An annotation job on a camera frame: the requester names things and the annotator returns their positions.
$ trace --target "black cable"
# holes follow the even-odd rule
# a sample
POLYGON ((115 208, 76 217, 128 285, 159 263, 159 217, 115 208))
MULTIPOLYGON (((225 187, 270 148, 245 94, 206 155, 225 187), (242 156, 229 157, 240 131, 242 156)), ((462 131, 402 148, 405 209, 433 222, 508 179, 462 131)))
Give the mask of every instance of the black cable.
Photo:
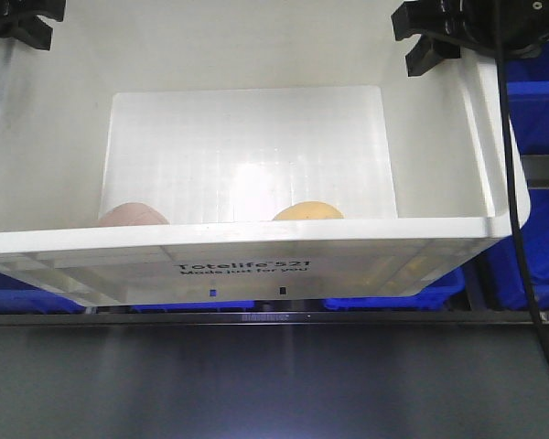
POLYGON ((514 181, 514 162, 512 156, 511 140, 511 122, 509 95, 506 86, 506 57, 504 55, 504 42, 502 41, 502 22, 501 22, 501 0, 494 1, 494 19, 496 21, 496 68, 498 72, 498 86, 500 90, 500 106, 502 121, 502 137, 504 141, 504 163, 506 166, 506 187, 509 200, 509 211, 511 217, 512 240, 516 251, 516 260, 519 264, 522 287, 527 298, 529 314, 533 320, 534 331, 539 339, 541 350, 549 366, 549 335, 545 330, 543 320, 541 319, 541 310, 533 290, 531 274, 527 263, 524 244, 522 241, 521 226, 519 223, 519 213, 516 200, 516 186, 514 181))

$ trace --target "egg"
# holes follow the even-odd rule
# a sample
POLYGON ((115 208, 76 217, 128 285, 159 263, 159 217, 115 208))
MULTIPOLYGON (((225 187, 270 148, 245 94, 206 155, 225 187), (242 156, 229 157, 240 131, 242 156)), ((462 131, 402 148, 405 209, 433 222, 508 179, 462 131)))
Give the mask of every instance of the egg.
POLYGON ((167 219, 143 203, 125 203, 110 210, 98 221, 98 227, 153 226, 168 224, 167 219))
POLYGON ((339 210, 320 201, 295 204, 276 215, 273 220, 338 220, 344 216, 339 210))

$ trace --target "blue crate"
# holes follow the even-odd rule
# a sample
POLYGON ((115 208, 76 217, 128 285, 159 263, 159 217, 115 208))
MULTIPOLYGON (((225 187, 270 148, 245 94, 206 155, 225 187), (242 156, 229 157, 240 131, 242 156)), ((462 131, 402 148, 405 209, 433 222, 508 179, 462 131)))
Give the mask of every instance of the blue crate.
POLYGON ((449 297, 461 292, 465 286, 464 274, 460 268, 457 268, 427 286, 421 293, 409 297, 326 299, 323 305, 332 311, 354 308, 415 308, 438 311, 449 297))
POLYGON ((0 274, 0 314, 76 314, 84 309, 69 299, 0 274))
POLYGON ((238 302, 213 302, 213 303, 198 303, 198 304, 163 304, 163 305, 134 305, 133 311, 138 313, 144 312, 169 312, 169 311, 192 311, 192 310, 210 310, 210 311, 246 311, 254 308, 254 300, 238 301, 238 302))
MULTIPOLYGON (((522 228, 524 248, 535 293, 542 309, 549 309, 549 190, 531 191, 531 217, 522 228)), ((494 287, 501 304, 510 309, 526 307, 512 239, 486 252, 494 287)))
POLYGON ((549 43, 536 59, 509 63, 509 98, 522 154, 549 154, 549 43))

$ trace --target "gray floor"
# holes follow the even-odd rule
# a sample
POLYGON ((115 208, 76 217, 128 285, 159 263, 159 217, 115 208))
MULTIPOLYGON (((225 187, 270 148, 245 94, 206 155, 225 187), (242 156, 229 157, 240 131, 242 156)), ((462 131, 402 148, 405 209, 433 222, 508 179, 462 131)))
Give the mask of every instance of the gray floor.
POLYGON ((0 438, 549 438, 528 327, 0 328, 0 438))

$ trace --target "black clamp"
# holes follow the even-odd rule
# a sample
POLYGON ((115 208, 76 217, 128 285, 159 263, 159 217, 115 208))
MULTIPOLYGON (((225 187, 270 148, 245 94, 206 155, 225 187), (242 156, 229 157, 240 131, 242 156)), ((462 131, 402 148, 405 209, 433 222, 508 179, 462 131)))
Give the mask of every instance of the black clamp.
MULTIPOLYGON (((397 41, 421 35, 406 56, 409 76, 421 76, 460 48, 494 56, 495 0, 418 0, 393 14, 397 41)), ((549 40, 549 0, 501 0, 501 31, 508 59, 535 58, 549 40)))
POLYGON ((50 50, 53 29, 37 16, 63 21, 66 0, 0 0, 0 37, 50 50))

